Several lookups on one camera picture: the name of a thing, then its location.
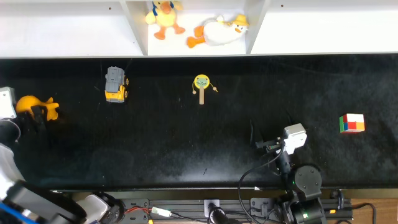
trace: colorful cube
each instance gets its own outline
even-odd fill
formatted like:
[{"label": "colorful cube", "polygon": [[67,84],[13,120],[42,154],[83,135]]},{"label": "colorful cube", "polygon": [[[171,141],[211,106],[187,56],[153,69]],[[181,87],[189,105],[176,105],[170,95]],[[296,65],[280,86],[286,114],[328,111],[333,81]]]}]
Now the colorful cube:
[{"label": "colorful cube", "polygon": [[365,131],[363,114],[346,114],[340,117],[340,133],[360,133]]}]

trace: yellow hat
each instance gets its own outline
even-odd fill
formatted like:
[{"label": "yellow hat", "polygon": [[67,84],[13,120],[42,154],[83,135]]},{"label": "yellow hat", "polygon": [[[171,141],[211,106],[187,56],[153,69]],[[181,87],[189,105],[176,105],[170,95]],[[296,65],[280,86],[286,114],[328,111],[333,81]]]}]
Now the yellow hat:
[{"label": "yellow hat", "polygon": [[249,26],[246,16],[239,14],[234,21],[232,21],[233,24],[239,25],[239,26]]}]

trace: blue cable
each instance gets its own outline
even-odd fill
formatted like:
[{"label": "blue cable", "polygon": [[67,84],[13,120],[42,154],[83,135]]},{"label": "blue cable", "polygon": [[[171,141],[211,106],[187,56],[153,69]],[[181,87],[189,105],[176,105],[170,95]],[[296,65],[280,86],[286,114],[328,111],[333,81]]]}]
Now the blue cable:
[{"label": "blue cable", "polygon": [[18,211],[8,207],[7,205],[0,202],[0,209],[3,209],[7,213],[11,214],[12,216],[18,218],[20,221],[26,222],[27,224],[39,224],[30,218],[23,216],[23,214],[19,213]]}]

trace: toy truck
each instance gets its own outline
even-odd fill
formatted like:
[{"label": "toy truck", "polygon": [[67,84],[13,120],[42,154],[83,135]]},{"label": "toy truck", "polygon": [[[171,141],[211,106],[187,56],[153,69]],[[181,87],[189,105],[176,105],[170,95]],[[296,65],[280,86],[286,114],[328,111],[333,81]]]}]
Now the toy truck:
[{"label": "toy truck", "polygon": [[129,79],[124,75],[124,70],[118,67],[109,67],[105,78],[106,101],[112,103],[124,103],[129,96],[127,91]]}]

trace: black tabletop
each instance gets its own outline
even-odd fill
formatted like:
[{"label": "black tabletop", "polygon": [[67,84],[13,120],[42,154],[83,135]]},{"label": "black tabletop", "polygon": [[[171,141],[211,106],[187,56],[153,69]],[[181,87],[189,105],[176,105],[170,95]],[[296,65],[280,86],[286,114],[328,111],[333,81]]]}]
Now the black tabletop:
[{"label": "black tabletop", "polygon": [[[110,66],[130,79],[125,104],[105,100]],[[204,105],[192,94],[201,73],[218,89]],[[323,187],[398,186],[398,55],[2,60],[0,86],[60,104],[50,147],[29,134],[10,145],[42,187],[236,187],[269,159],[249,146],[251,120],[266,140],[302,123],[295,163],[318,166]],[[365,132],[341,134],[346,113],[364,114]],[[268,169],[243,185],[282,188]]]}]

